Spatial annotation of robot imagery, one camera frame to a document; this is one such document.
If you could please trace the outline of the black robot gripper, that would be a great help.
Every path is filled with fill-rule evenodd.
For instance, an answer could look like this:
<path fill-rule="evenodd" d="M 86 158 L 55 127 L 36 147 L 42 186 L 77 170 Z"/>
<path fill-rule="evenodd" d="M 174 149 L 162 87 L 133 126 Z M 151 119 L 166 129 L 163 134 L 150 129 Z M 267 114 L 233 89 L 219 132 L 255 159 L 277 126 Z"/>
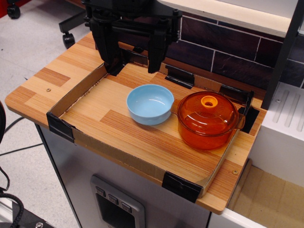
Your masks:
<path fill-rule="evenodd" d="M 182 12 L 157 0 L 83 0 L 86 21 L 107 73 L 117 76 L 124 67 L 117 33 L 149 37 L 148 72 L 159 71 L 166 42 L 180 37 Z"/>

